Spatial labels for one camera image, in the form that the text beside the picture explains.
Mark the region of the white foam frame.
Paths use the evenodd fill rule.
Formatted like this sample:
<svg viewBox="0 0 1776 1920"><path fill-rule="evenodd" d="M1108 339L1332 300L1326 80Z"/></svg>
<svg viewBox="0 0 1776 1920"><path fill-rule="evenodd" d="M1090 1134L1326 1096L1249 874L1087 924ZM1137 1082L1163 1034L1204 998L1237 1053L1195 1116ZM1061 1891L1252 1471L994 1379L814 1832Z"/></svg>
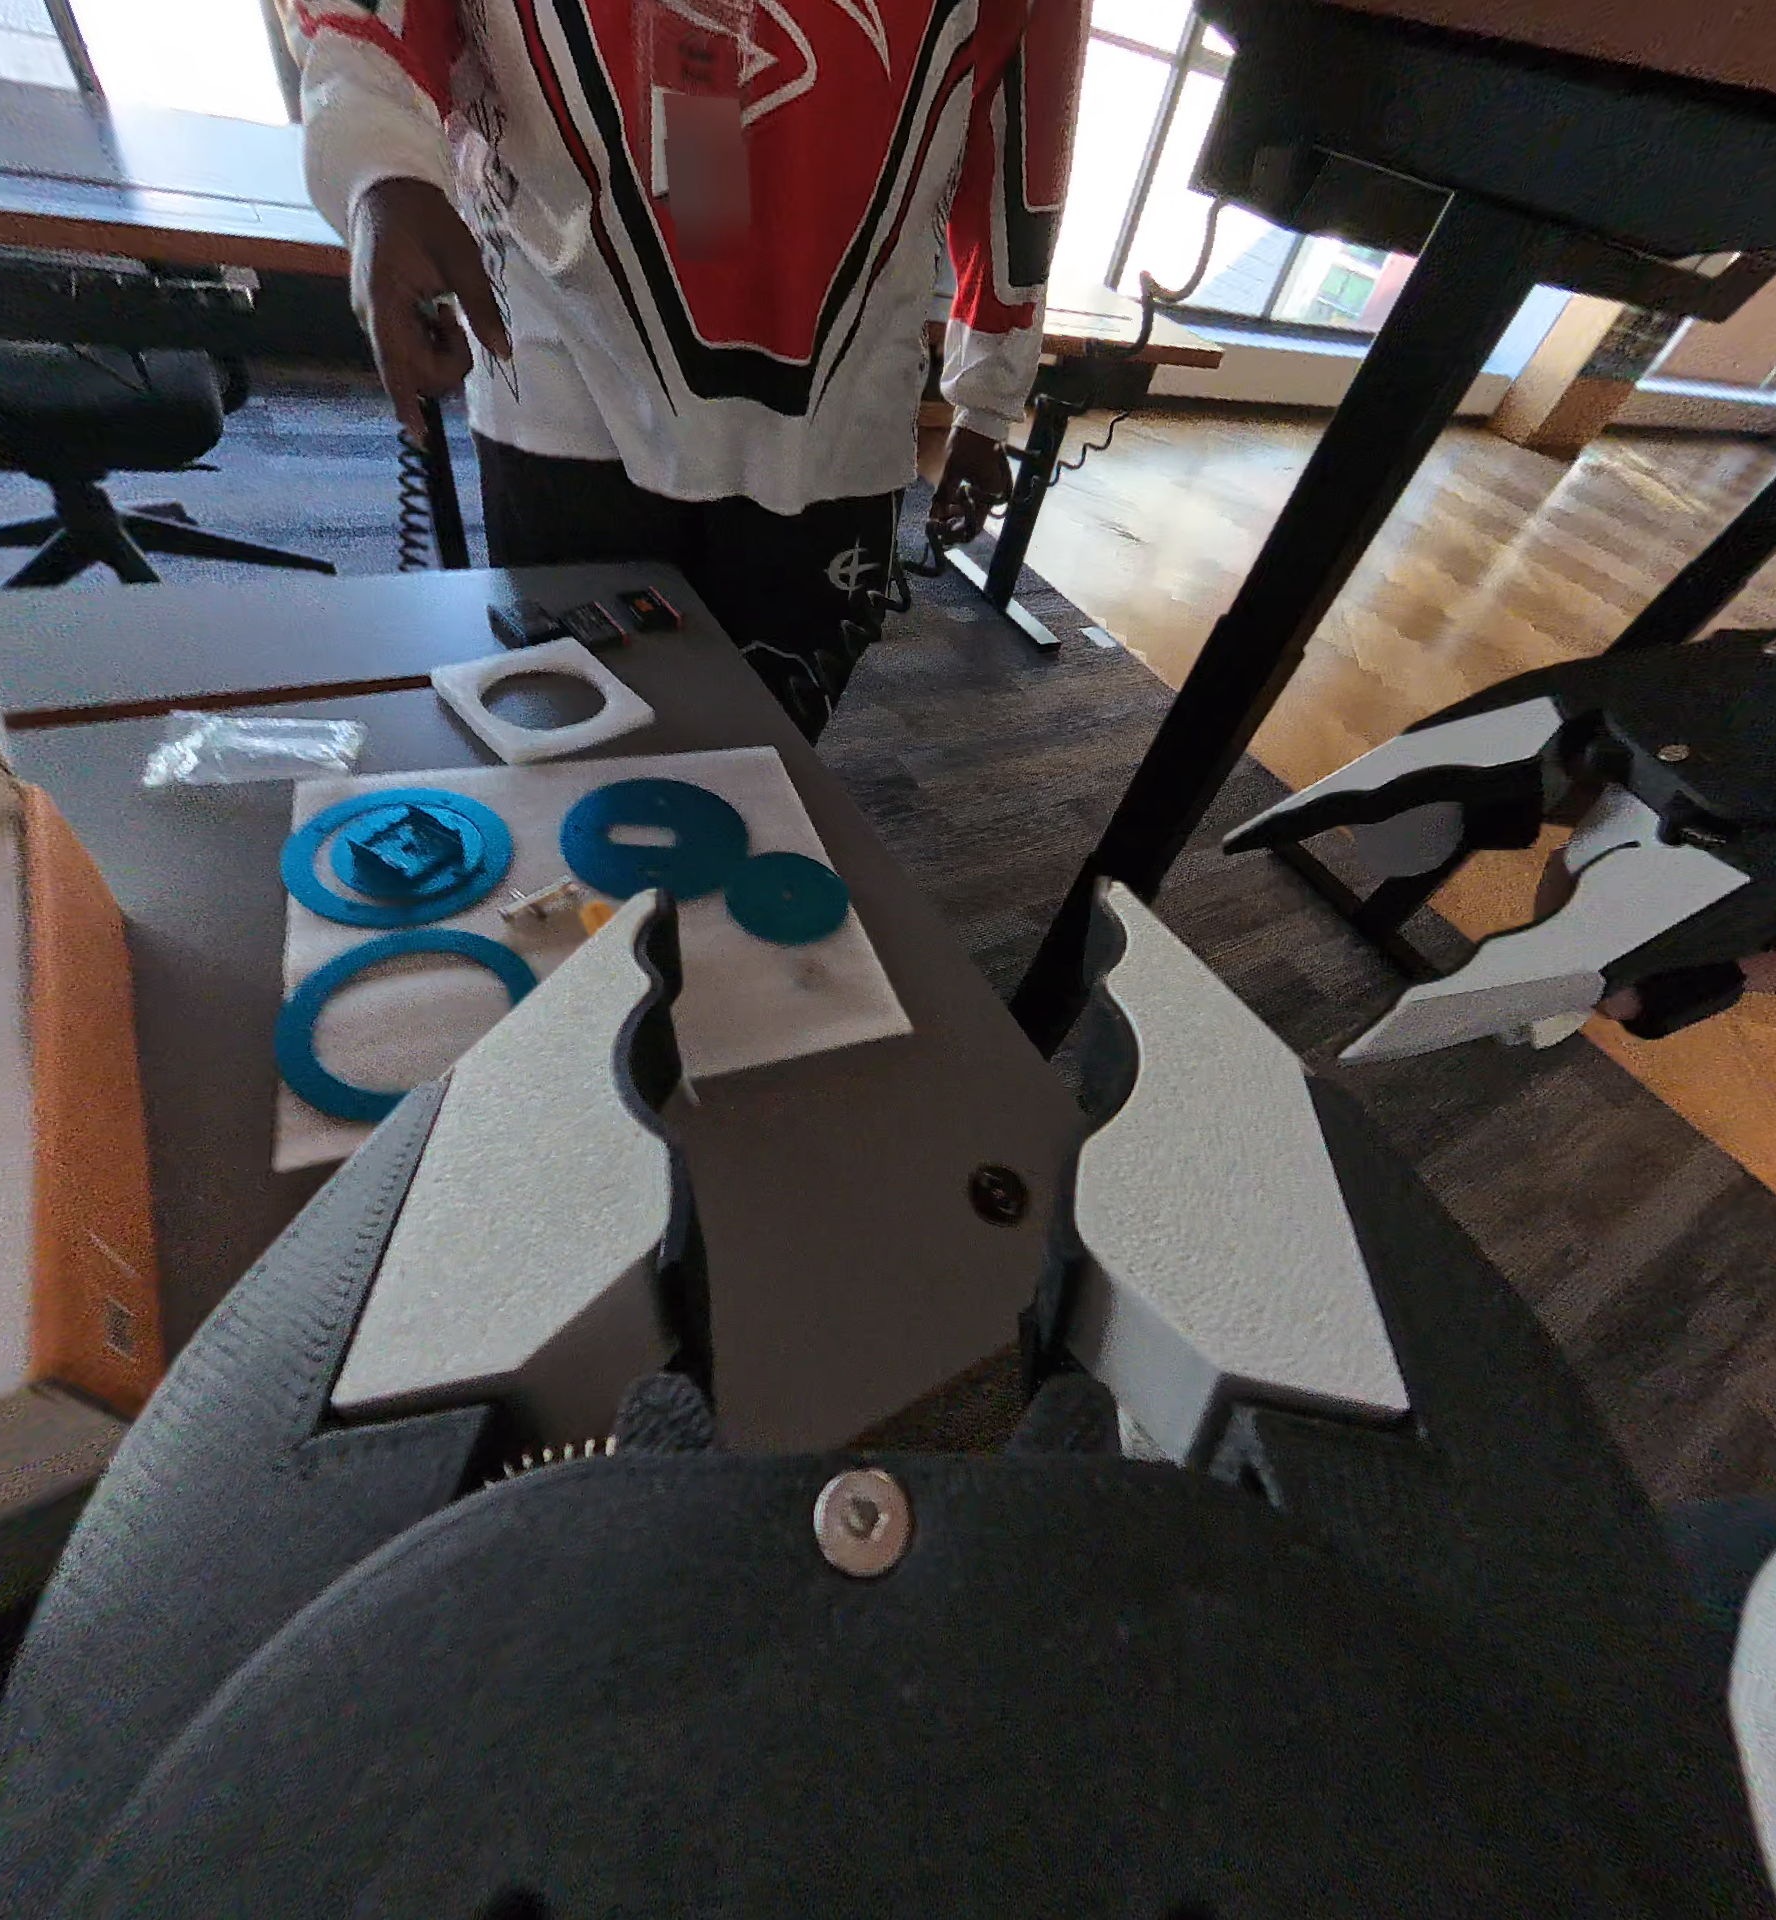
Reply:
<svg viewBox="0 0 1776 1920"><path fill-rule="evenodd" d="M505 684L517 681L580 688L592 708L558 726L510 718L495 700ZM655 706L573 637L436 667L429 684L468 732L510 766L583 757L657 724Z"/></svg>

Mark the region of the crumpled clear plastic bag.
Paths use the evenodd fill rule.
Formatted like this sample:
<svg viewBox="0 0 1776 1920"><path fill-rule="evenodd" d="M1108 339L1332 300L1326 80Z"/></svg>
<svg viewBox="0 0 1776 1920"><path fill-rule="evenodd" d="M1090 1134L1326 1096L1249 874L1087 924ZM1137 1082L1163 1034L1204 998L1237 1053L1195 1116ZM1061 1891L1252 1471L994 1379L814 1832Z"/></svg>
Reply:
<svg viewBox="0 0 1776 1920"><path fill-rule="evenodd" d="M370 731L346 718L175 711L138 773L145 792L260 787L357 774Z"/></svg>

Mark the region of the orange white cardboard box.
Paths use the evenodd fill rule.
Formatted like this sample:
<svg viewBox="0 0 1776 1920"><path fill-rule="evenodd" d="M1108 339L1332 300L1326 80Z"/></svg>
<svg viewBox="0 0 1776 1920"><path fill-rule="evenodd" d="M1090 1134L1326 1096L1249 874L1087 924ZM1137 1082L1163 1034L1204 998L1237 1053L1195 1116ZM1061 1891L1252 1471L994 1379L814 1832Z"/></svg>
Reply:
<svg viewBox="0 0 1776 1920"><path fill-rule="evenodd" d="M0 745L0 1401L134 1414L161 1379L145 1098L125 916Z"/></svg>

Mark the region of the large blue slotted disc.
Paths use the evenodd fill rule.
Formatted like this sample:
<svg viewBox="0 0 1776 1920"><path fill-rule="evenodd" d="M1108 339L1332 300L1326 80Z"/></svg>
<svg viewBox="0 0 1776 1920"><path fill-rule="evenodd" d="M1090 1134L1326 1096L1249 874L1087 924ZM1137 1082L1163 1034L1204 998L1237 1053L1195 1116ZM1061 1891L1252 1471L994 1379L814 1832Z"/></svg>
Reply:
<svg viewBox="0 0 1776 1920"><path fill-rule="evenodd" d="M561 852L568 874L605 899L704 900L751 856L751 829L726 798L692 781L610 781L568 806Z"/></svg>

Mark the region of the black office chair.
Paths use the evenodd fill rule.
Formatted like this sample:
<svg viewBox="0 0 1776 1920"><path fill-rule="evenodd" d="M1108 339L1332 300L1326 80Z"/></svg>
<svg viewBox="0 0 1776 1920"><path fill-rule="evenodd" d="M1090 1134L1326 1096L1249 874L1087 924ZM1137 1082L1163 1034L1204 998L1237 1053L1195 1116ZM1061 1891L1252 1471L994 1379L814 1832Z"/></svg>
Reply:
<svg viewBox="0 0 1776 1920"><path fill-rule="evenodd" d="M109 496L115 475L202 468L248 395L240 363L202 350L0 342L0 473L52 500L48 516L0 523L0 551L30 551L0 589L59 589L99 567L148 587L153 558L334 576L324 558L208 533L178 503Z"/></svg>

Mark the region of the white foam sheet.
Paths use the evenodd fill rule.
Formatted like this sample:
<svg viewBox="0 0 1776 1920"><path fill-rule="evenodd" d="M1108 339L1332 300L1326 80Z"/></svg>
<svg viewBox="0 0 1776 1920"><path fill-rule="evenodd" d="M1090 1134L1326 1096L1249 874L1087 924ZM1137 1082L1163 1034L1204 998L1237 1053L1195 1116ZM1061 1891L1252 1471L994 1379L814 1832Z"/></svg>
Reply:
<svg viewBox="0 0 1776 1920"><path fill-rule="evenodd" d="M853 860L829 852L772 747L304 781L295 790L292 827L309 827L343 801L394 790L443 790L484 804L510 831L512 862L484 900L443 916L436 927L507 944L545 980L588 941L588 930L570 906L518 923L507 923L503 911L570 874L561 831L586 795L636 778L682 781L719 795L745 820L755 856L814 858L850 893L844 923L800 944L748 932L734 923L721 893L679 903L685 988L674 1027L691 1082L912 1030L858 912ZM453 1066L509 1006L490 971L453 955L406 955L329 998L316 1027L316 1053L326 1072L357 1088L401 1093Z"/></svg>

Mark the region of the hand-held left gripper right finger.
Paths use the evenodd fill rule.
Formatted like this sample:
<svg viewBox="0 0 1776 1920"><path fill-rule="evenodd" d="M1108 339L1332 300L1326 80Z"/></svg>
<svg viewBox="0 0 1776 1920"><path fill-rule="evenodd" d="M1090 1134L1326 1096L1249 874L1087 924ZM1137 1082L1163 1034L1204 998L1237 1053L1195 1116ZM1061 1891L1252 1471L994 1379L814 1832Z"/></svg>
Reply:
<svg viewBox="0 0 1776 1920"><path fill-rule="evenodd" d="M1092 1125L1059 1189L1037 1385L1099 1380L1156 1458L1239 1409L1413 1414L1303 1058L1120 881L1092 888L1079 1053Z"/></svg>

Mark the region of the dark desk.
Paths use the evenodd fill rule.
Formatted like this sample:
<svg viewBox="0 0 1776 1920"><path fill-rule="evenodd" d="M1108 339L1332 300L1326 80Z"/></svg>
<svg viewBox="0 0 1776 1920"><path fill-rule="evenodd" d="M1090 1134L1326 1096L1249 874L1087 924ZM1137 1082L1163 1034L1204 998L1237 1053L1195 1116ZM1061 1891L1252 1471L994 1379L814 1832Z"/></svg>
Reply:
<svg viewBox="0 0 1776 1920"><path fill-rule="evenodd" d="M266 784L142 790L157 718L346 715L380 773L484 764L429 674L499 654L488 606L517 592L575 606L639 584L685 617L610 654L657 708L645 750L780 753L823 844L853 860L856 912L912 1022L707 1080L671 1114L707 1236L728 1443L831 1450L1016 1338L1073 1098L696 589L620 563L0 590L12 766L55 798L128 920L170 1354L322 1177L272 1167L292 804ZM973 1210L985 1163L1027 1181L1021 1224Z"/></svg>

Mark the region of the blue square metal bracket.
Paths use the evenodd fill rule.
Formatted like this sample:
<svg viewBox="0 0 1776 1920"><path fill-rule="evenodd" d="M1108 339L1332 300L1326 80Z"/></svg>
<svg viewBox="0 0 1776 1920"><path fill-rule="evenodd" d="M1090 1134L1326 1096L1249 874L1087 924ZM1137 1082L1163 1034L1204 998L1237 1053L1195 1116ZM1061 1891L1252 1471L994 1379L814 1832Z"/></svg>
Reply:
<svg viewBox="0 0 1776 1920"><path fill-rule="evenodd" d="M376 804L353 816L332 855L334 873L372 900L440 895L470 873L466 824L420 802Z"/></svg>

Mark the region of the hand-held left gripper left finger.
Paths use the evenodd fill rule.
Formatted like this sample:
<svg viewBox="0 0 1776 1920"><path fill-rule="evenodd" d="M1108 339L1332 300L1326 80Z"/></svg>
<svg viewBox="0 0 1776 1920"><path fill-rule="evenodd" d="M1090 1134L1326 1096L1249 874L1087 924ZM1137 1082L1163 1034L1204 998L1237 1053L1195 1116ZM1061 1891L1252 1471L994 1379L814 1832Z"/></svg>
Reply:
<svg viewBox="0 0 1776 1920"><path fill-rule="evenodd" d="M351 1425L492 1409L564 1453L655 1375L715 1410L685 1148L680 912L646 891L448 1070L329 1405Z"/></svg>

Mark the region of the wooden-edged grey desk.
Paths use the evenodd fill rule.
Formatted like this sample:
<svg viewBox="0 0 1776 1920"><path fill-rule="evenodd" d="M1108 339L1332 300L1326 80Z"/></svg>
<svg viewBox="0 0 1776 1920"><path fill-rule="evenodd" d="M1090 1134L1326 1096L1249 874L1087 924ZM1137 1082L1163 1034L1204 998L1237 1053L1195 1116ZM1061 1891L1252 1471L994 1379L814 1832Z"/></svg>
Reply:
<svg viewBox="0 0 1776 1920"><path fill-rule="evenodd" d="M300 130L0 80L0 247L346 279Z"/></svg>

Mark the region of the small blue perforated disc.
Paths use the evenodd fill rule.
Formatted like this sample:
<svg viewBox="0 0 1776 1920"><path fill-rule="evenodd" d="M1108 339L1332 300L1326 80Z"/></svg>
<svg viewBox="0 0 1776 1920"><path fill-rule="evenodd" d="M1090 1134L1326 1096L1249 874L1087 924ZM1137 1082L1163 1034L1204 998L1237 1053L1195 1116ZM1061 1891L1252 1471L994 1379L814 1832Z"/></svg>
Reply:
<svg viewBox="0 0 1776 1920"><path fill-rule="evenodd" d="M351 899L410 906L454 896L483 871L484 831L446 802L380 801L332 829L326 869Z"/></svg>
<svg viewBox="0 0 1776 1920"><path fill-rule="evenodd" d="M847 881L824 860L772 851L745 858L728 874L723 903L751 938L779 948L808 948L837 936L853 912Z"/></svg>

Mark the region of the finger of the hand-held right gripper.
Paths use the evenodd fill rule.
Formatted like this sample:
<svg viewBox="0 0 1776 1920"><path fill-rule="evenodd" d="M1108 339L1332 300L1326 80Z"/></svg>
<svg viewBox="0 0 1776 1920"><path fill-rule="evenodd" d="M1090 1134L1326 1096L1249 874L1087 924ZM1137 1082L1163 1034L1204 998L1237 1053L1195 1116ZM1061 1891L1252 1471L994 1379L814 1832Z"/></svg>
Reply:
<svg viewBox="0 0 1776 1920"><path fill-rule="evenodd" d="M1233 829L1223 852L1284 852L1343 832L1364 879L1382 885L1529 851L1568 789L1567 726L1543 694L1402 732Z"/></svg>
<svg viewBox="0 0 1776 1920"><path fill-rule="evenodd" d="M1577 1034L1612 994L1610 971L1743 893L1748 877L1718 855L1662 839L1662 818L1618 787L1583 818L1579 855L1560 858L1567 899L1484 938L1455 973L1410 987L1339 1053L1382 1064L1497 1040L1548 1049Z"/></svg>

